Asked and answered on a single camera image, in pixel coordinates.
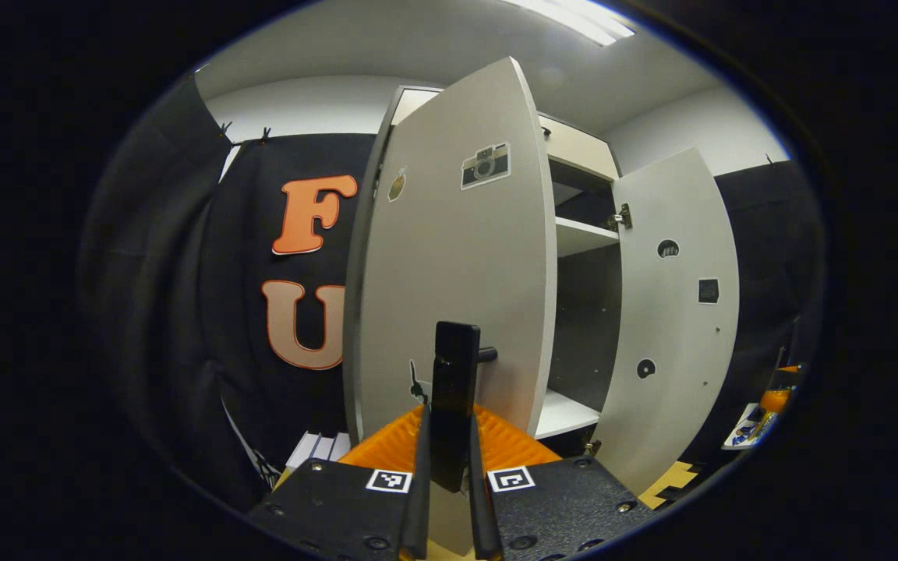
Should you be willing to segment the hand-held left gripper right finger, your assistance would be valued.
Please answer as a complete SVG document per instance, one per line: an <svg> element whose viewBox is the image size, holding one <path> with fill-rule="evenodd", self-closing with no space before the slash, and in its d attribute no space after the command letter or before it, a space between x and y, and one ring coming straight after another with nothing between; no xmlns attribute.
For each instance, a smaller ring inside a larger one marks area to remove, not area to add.
<svg viewBox="0 0 898 561"><path fill-rule="evenodd" d="M594 456L562 458L482 406L469 444L477 559L581 559L656 517Z"/></svg>

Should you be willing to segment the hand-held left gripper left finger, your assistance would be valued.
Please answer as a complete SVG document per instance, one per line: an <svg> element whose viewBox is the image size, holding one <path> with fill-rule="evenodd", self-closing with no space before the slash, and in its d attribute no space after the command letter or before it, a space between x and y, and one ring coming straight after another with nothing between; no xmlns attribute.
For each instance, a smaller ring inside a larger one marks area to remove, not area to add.
<svg viewBox="0 0 898 561"><path fill-rule="evenodd" d="M247 520L285 560L426 559L429 418L419 405L339 460L307 459Z"/></svg>

